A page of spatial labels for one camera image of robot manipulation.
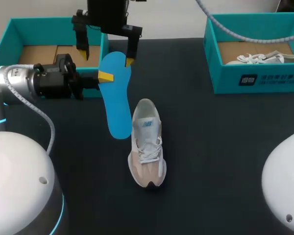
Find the blue insole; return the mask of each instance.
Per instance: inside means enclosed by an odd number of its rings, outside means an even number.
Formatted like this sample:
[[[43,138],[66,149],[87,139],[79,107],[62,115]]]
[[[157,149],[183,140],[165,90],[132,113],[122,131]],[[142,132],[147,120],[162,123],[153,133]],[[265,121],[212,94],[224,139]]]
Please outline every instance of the blue insole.
[[[127,100],[131,66],[125,67],[126,56],[112,52],[104,57],[99,70],[114,75],[113,82],[100,83],[99,88],[107,113],[108,127],[116,139],[126,139],[132,132],[132,117]]]

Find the shoe box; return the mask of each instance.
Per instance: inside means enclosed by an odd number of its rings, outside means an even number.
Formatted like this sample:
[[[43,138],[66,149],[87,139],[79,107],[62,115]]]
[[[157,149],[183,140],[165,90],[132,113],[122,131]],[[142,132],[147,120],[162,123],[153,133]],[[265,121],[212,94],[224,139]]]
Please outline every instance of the shoe box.
[[[294,35],[294,12],[213,16],[231,31],[253,39]],[[275,50],[294,54],[294,41],[278,44],[242,42],[208,19],[203,44],[215,94],[294,92],[294,63],[226,65],[240,55],[268,54]]]

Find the white shoelace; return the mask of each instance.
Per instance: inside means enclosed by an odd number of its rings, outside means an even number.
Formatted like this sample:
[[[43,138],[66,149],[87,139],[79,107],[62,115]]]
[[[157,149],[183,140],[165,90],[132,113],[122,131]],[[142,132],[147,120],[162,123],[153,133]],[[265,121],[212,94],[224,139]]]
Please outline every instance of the white shoelace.
[[[158,161],[160,158],[158,157],[159,152],[161,151],[161,145],[162,145],[162,139],[161,137],[158,136],[157,139],[159,142],[158,143],[152,143],[149,141],[146,141],[142,147],[137,146],[137,141],[136,142],[136,147],[139,151],[139,158],[140,158],[140,163],[152,163]],[[146,145],[150,144],[153,146],[151,150],[146,150]]]
[[[239,61],[247,63],[247,64],[264,63],[263,60],[266,59],[265,55],[263,55],[263,54],[257,54],[257,55],[248,54],[248,55],[249,55],[248,57],[240,55],[239,57],[237,57],[237,59]]]

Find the shoe tongue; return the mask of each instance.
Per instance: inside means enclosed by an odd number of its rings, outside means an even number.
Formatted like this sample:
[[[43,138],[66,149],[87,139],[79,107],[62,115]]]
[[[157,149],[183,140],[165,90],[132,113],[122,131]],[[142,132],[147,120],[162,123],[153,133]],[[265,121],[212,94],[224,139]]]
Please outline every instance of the shoe tongue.
[[[155,117],[146,117],[133,122],[135,137],[138,140],[138,147],[145,142],[157,143],[160,121]]]

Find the white sneaker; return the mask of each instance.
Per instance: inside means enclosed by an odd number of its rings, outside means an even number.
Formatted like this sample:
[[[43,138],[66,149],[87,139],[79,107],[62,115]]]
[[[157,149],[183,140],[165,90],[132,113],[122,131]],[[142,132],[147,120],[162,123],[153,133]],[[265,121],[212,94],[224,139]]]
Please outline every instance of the white sneaker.
[[[166,176],[163,159],[161,121],[149,99],[142,99],[133,114],[132,151],[128,166],[137,184],[144,188],[159,187]]]
[[[279,51],[271,52],[267,55],[248,54],[248,57],[240,55],[237,60],[227,63],[227,65],[243,65],[243,64],[284,64],[294,63],[294,55],[282,54]]]

